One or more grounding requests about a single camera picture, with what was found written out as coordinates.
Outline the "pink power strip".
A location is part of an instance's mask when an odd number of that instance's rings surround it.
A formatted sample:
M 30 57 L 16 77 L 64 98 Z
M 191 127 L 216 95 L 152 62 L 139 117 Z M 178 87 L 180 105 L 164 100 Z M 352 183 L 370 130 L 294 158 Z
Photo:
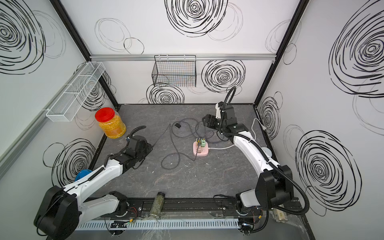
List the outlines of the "pink power strip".
M 198 142 L 195 141 L 193 143 L 193 155 L 197 157 L 206 157 L 209 154 L 209 145 L 205 143 L 205 145 L 198 146 Z

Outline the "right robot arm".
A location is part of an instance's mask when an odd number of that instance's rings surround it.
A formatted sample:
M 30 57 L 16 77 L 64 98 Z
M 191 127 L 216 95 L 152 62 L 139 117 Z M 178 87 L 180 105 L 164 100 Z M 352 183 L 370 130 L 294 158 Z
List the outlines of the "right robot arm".
M 228 91 L 225 100 L 216 105 L 216 115 L 203 117 L 203 124 L 205 127 L 217 130 L 240 149 L 257 173 L 255 189 L 237 194 L 240 208 L 260 207 L 263 210 L 278 209 L 291 215 L 306 214 L 310 209 L 310 201 L 305 191 L 293 180 L 291 169 L 268 156 L 249 129 L 244 124 L 238 123 L 231 105 L 236 90 L 236 87 L 232 87 Z M 304 200 L 301 210 L 294 211 L 283 207 L 293 200 L 294 191 L 298 191 Z

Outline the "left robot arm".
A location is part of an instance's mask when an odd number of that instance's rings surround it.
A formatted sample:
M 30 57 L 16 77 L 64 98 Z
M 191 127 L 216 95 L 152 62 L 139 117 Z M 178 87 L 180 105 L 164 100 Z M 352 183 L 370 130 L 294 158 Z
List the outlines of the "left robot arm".
M 141 166 L 153 150 L 145 137 L 137 135 L 145 128 L 133 129 L 126 146 L 108 155 L 96 170 L 64 187 L 53 186 L 47 190 L 34 219 L 37 234 L 52 240 L 65 240 L 79 225 L 103 215 L 126 216 L 131 209 L 125 195 L 112 191 L 98 199 L 89 200 L 89 197 L 111 180 Z

